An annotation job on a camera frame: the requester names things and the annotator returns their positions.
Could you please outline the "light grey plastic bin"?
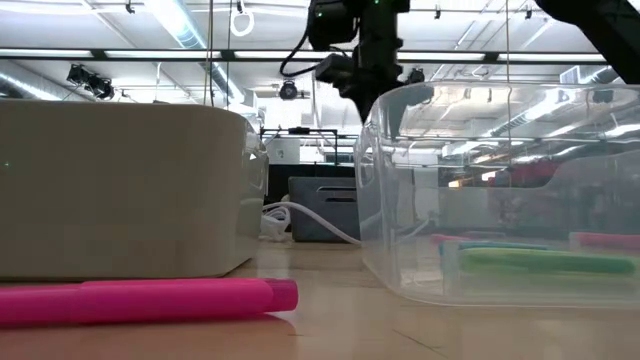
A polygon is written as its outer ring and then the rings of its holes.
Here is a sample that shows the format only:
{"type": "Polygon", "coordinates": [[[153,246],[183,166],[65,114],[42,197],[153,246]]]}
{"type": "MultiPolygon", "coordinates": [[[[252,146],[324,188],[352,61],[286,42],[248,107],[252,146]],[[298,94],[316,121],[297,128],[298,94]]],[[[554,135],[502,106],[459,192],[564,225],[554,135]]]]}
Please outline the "light grey plastic bin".
{"type": "Polygon", "coordinates": [[[0,279],[224,275],[256,253],[268,161],[221,108],[0,101],[0,279]]]}

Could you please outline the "red background object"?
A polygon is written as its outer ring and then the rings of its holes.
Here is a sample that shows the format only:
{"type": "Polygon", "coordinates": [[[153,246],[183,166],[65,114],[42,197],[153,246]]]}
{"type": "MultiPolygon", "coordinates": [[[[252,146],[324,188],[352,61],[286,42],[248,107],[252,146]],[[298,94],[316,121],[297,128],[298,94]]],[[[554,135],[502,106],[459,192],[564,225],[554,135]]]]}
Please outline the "red background object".
{"type": "Polygon", "coordinates": [[[553,161],[536,161],[516,164],[496,173],[496,187],[537,188],[546,185],[554,176],[559,164],[553,161]]]}

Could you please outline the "green slim marker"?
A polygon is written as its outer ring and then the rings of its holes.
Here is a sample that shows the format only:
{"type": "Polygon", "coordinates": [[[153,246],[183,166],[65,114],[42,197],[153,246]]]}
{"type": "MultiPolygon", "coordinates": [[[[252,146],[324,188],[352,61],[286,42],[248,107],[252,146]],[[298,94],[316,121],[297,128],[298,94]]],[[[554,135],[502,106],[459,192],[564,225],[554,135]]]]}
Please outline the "green slim marker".
{"type": "Polygon", "coordinates": [[[477,273],[595,274],[633,277],[640,260],[554,250],[472,248],[459,252],[460,268],[477,273]]]}

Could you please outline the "black background rack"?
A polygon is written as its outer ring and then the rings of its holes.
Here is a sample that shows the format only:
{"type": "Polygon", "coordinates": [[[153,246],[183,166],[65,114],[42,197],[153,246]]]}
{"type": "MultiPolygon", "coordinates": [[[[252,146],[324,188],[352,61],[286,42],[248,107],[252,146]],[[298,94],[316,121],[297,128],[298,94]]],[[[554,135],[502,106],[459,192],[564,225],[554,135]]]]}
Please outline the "black background rack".
{"type": "Polygon", "coordinates": [[[340,164],[341,135],[336,129],[261,127],[259,137],[272,164],[340,164]]]}

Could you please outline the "long pink marker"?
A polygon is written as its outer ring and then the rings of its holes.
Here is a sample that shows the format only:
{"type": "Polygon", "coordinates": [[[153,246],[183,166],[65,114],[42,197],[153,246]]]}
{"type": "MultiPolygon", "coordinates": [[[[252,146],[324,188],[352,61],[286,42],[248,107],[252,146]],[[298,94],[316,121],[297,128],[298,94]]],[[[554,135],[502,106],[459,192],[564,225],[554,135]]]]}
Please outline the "long pink marker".
{"type": "Polygon", "coordinates": [[[290,279],[94,281],[0,288],[0,327],[177,322],[292,311],[290,279]]]}

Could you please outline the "red thick marker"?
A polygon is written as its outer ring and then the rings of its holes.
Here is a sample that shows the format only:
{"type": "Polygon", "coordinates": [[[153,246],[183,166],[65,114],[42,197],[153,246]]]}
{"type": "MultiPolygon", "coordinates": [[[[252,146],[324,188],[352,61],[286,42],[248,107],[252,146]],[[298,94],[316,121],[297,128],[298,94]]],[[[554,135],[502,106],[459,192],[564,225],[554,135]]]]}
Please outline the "red thick marker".
{"type": "Polygon", "coordinates": [[[579,247],[640,250],[640,235],[571,232],[569,240],[579,247]]]}

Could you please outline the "teal slim marker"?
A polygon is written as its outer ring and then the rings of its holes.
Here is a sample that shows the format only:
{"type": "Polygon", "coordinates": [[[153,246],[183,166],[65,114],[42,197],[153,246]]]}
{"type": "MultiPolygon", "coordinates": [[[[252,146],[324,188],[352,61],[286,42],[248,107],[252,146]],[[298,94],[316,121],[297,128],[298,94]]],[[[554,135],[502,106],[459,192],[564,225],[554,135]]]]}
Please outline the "teal slim marker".
{"type": "Polygon", "coordinates": [[[492,241],[461,241],[458,242],[459,249],[470,248],[514,248],[514,249],[534,249],[548,250],[547,246],[536,244],[509,243],[509,242],[492,242],[492,241]]]}

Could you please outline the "black background cabinet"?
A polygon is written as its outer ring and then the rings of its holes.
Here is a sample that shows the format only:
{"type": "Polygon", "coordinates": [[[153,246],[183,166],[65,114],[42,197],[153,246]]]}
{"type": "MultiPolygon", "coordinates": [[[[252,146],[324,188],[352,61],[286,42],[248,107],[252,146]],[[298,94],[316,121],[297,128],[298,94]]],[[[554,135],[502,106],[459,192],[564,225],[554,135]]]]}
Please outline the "black background cabinet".
{"type": "Polygon", "coordinates": [[[281,200],[289,193],[288,181],[290,177],[348,177],[354,178],[353,167],[319,165],[319,164],[274,164],[269,166],[268,188],[265,203],[270,204],[281,200]]]}

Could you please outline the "overhead light bar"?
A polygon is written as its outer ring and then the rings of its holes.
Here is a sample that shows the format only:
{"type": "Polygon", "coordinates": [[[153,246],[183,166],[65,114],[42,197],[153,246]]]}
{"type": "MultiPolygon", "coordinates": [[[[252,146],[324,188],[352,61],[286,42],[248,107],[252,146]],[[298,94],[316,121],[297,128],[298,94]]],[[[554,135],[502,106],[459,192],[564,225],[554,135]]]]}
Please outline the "overhead light bar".
{"type": "MultiPolygon", "coordinates": [[[[0,47],[2,60],[64,60],[122,62],[281,62],[285,50],[188,50],[188,49],[72,49],[0,47]]],[[[597,53],[400,51],[397,61],[408,64],[515,64],[515,65],[605,65],[597,53]]]]}

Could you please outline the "clear plastic bin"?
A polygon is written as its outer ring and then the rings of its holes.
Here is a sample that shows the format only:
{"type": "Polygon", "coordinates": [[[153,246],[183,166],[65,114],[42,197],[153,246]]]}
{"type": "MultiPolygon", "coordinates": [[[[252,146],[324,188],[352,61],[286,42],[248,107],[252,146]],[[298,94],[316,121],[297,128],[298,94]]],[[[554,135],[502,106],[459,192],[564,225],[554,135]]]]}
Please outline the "clear plastic bin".
{"type": "Polygon", "coordinates": [[[640,307],[635,276],[477,273],[458,242],[536,244],[640,260],[640,250],[579,247],[571,232],[640,235],[640,86],[428,82],[397,138],[373,121],[354,147],[363,259],[393,291],[445,305],[640,307]],[[614,89],[594,104],[597,89],[614,89]],[[496,173],[553,161],[542,187],[496,187],[496,173]]]}

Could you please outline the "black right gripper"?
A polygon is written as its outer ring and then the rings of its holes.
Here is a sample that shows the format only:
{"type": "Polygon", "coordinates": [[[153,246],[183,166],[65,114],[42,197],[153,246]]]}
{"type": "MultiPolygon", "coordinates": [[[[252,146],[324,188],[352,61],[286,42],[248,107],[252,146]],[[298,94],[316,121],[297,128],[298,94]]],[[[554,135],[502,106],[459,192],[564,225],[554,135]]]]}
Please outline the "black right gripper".
{"type": "Polygon", "coordinates": [[[402,84],[397,52],[397,20],[407,13],[410,0],[312,0],[307,35],[312,49],[351,57],[354,73],[331,83],[342,98],[351,100],[362,125],[381,125],[385,135],[397,138],[405,110],[430,103],[434,88],[426,82],[402,84]],[[376,88],[389,88],[382,92],[376,88]]]}

